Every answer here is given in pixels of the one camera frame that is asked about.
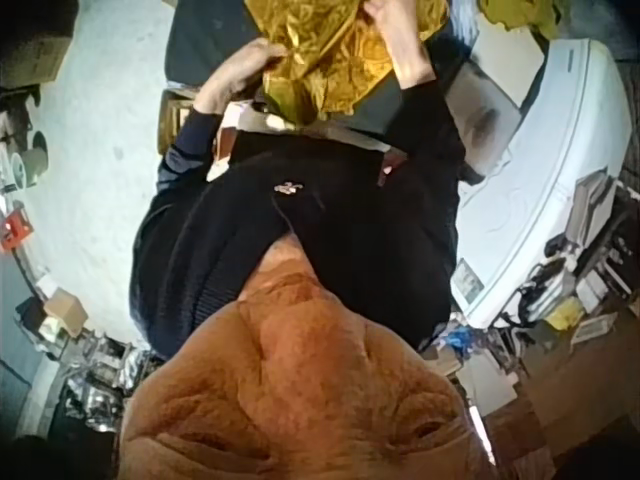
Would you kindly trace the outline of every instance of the red object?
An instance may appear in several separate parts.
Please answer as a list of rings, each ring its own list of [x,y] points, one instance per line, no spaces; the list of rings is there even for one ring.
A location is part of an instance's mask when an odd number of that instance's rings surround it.
[[[2,250],[8,252],[19,247],[22,241],[31,235],[33,228],[24,216],[23,210],[17,209],[9,214],[2,223]]]

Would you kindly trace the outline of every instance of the elderly man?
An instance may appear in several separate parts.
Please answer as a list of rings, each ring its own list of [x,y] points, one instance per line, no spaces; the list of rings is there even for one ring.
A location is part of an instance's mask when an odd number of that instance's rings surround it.
[[[449,316],[464,148],[415,0],[364,8],[403,90],[384,141],[406,161],[240,132],[207,183],[229,100],[286,53],[263,39],[213,73],[163,159],[131,300],[169,361],[128,408],[121,478],[485,475],[462,399],[416,353]]]

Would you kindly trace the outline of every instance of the sleeve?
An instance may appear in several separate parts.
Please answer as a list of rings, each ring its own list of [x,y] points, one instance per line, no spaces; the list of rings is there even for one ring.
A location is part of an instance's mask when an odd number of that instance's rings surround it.
[[[158,168],[158,193],[176,192],[204,185],[211,168],[214,137],[222,121],[220,115],[192,110]]]
[[[458,179],[465,148],[437,81],[407,89],[403,97],[387,139],[409,158],[389,176],[384,190],[395,214],[426,235],[450,276],[456,262]]]
[[[390,293],[400,306],[394,329],[420,350],[449,320],[465,149],[436,81],[408,89],[403,97],[387,140],[408,161],[389,175],[382,196],[390,250],[396,252],[388,276],[396,275],[393,285],[401,285]],[[411,323],[415,318],[420,322]]]
[[[158,168],[158,193],[133,245],[130,313],[146,334],[155,315],[166,266],[211,166],[219,115],[192,111]]]

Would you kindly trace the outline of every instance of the gold foil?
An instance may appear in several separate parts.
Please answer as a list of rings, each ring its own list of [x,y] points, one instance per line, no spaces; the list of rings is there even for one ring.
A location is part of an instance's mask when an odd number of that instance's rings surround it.
[[[289,55],[264,74],[280,113],[307,124],[329,113],[353,114],[393,68],[362,0],[245,0],[260,31]],[[424,41],[447,20],[446,0],[417,0]]]

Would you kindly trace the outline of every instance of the crinkled gold wrapping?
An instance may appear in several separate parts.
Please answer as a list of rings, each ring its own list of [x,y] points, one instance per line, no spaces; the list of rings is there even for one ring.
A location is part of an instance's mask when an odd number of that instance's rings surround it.
[[[264,75],[280,113],[306,124],[327,113],[353,114],[393,68],[363,0],[245,0],[260,31],[289,55]],[[447,19],[446,0],[418,0],[420,38]]]

